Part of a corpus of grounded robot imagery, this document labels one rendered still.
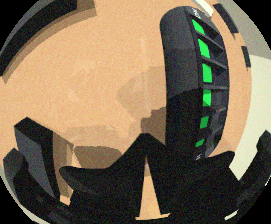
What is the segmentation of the dark grey controller unit with white label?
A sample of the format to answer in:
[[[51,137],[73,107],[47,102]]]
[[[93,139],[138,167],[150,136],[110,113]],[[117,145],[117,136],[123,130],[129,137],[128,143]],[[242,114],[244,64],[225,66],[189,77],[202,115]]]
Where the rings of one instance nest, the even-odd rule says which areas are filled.
[[[228,113],[227,49],[199,8],[179,6],[159,23],[166,67],[166,147],[188,160],[207,159]]]

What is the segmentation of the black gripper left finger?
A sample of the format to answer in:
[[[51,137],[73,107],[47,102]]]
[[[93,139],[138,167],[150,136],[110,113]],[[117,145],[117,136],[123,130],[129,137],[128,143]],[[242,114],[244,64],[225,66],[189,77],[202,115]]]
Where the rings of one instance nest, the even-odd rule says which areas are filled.
[[[98,196],[126,198],[135,217],[142,206],[144,168],[146,168],[146,137],[140,133],[131,147],[110,168],[84,169],[60,167],[59,175],[71,189]]]

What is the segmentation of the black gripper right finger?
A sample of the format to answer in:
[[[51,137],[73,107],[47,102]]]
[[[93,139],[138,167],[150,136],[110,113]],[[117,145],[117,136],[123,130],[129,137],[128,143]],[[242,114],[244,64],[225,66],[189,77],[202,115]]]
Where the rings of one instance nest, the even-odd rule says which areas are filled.
[[[171,148],[167,148],[166,144],[160,143],[150,133],[144,133],[144,137],[146,137],[147,164],[160,214],[171,213],[171,206],[187,184],[219,172],[227,168],[227,165],[229,167],[235,157],[235,152],[227,151],[207,159],[188,160],[171,151]]]

